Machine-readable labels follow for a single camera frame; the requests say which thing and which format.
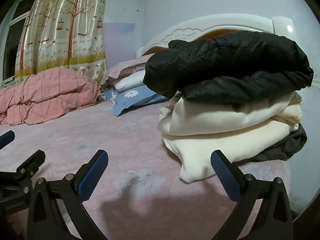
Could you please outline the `black puffer jacket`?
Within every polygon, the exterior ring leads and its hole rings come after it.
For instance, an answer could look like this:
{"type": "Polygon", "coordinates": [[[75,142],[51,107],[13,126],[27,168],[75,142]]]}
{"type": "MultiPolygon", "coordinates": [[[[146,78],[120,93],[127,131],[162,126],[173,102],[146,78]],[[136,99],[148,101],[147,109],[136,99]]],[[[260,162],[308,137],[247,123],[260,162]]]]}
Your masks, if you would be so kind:
{"type": "Polygon", "coordinates": [[[311,86],[313,69],[284,36],[236,31],[192,42],[173,40],[145,65],[144,84],[166,98],[244,104],[311,86]]]}

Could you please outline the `pink plaid duvet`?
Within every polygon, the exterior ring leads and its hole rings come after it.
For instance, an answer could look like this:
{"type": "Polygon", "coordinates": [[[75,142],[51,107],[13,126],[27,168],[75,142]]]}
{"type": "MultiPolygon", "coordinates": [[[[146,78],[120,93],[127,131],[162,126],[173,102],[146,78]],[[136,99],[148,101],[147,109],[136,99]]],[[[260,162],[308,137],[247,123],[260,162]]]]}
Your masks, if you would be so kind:
{"type": "Polygon", "coordinates": [[[97,82],[66,68],[52,68],[1,89],[1,124],[40,124],[94,105],[97,82]]]}

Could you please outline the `pink floral bedsheet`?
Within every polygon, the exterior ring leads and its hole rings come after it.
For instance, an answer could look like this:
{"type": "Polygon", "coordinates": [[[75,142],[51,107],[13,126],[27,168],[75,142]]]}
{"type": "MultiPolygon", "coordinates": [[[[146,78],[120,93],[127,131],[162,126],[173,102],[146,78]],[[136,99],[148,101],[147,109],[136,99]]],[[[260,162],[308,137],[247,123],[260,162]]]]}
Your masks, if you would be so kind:
{"type": "Polygon", "coordinates": [[[190,184],[157,129],[160,105],[117,117],[112,104],[72,111],[37,125],[2,125],[16,138],[1,150],[1,170],[14,171],[35,151],[46,160],[36,178],[62,179],[97,150],[109,156],[89,215],[109,239],[211,239],[235,207],[215,176],[190,184]]]}

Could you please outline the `dark grey folded garment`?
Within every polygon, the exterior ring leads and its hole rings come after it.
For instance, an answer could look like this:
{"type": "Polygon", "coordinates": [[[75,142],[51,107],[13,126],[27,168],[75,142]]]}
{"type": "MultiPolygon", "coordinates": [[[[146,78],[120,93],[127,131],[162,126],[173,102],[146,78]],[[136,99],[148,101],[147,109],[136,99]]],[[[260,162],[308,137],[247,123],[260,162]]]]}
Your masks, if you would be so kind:
{"type": "Polygon", "coordinates": [[[302,124],[299,124],[296,131],[292,131],[284,139],[264,149],[262,152],[248,160],[252,162],[269,160],[287,161],[304,147],[307,140],[308,137],[306,135],[306,131],[302,124]]]}

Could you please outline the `blue flower pillow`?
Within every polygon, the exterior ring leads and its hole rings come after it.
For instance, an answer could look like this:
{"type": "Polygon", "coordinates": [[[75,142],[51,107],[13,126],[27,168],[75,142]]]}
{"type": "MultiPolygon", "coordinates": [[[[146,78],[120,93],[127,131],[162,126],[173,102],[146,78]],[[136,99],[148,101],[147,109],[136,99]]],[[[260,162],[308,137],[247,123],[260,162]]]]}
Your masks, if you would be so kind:
{"type": "Polygon", "coordinates": [[[103,96],[113,104],[113,114],[119,116],[129,108],[135,108],[153,103],[167,101],[162,95],[148,89],[146,85],[131,88],[123,92],[118,92],[114,87],[110,87],[103,92],[103,96]]]}

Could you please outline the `cream folded garment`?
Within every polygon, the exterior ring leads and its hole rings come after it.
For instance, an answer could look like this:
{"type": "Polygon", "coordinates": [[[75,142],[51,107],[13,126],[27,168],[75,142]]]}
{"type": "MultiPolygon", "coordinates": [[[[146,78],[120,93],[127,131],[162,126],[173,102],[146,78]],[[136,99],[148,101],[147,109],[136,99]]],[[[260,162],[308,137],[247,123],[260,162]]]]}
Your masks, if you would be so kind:
{"type": "Polygon", "coordinates": [[[291,92],[240,106],[187,101],[175,95],[159,115],[158,130],[181,163],[186,183],[215,174],[211,153],[221,150],[232,163],[257,154],[296,131],[304,99],[291,92]]]}

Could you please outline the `tree print curtain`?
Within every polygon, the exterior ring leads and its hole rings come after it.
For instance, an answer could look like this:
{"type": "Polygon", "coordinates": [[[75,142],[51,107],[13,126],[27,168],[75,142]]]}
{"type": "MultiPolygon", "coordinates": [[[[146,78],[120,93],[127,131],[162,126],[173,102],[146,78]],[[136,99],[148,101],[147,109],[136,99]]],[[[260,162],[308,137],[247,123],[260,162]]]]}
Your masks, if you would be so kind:
{"type": "Polygon", "coordinates": [[[102,83],[105,0],[35,0],[23,25],[15,62],[15,82],[55,67],[102,83]]]}

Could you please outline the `white pillow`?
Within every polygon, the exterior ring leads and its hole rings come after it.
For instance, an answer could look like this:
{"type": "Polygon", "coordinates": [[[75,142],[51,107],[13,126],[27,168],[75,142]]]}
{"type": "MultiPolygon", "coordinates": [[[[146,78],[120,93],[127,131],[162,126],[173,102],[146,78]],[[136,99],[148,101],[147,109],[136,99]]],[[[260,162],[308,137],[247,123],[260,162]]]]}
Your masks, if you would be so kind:
{"type": "Polygon", "coordinates": [[[131,74],[130,76],[120,79],[119,81],[114,81],[112,86],[118,92],[123,92],[131,88],[143,86],[144,76],[145,76],[145,70],[140,70],[138,72],[131,74]]]}

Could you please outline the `mauve pillow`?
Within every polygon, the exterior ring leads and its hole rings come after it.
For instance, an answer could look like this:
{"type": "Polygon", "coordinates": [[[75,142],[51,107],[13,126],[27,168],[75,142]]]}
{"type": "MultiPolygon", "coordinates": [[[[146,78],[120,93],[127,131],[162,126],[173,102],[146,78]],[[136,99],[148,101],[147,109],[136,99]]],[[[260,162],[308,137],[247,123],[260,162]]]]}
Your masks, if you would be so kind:
{"type": "Polygon", "coordinates": [[[149,54],[139,57],[138,59],[123,61],[116,64],[104,74],[102,83],[110,82],[111,80],[122,79],[135,72],[144,70],[147,61],[152,56],[153,54],[149,54]]]}

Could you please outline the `dark window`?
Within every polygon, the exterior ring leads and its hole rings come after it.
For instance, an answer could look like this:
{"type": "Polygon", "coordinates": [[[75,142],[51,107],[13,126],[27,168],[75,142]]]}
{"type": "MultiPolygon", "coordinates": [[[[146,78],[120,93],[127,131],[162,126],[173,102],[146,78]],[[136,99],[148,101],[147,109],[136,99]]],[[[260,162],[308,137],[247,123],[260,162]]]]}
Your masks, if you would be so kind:
{"type": "Polygon", "coordinates": [[[18,0],[1,23],[1,85],[10,83],[14,79],[24,21],[34,2],[35,0],[18,0]]]}

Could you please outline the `white and wood headboard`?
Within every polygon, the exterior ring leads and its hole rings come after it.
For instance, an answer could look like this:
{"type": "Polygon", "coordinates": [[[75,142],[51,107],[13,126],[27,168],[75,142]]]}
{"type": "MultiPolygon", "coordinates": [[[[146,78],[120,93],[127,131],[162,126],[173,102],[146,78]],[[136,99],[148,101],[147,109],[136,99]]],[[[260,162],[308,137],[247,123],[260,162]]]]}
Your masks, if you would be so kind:
{"type": "Polygon", "coordinates": [[[239,30],[266,32],[297,41],[294,23],[287,17],[265,18],[241,13],[215,14],[193,18],[168,28],[140,47],[136,52],[136,58],[167,49],[168,43],[172,40],[191,42],[198,38],[209,38],[239,30]]]}

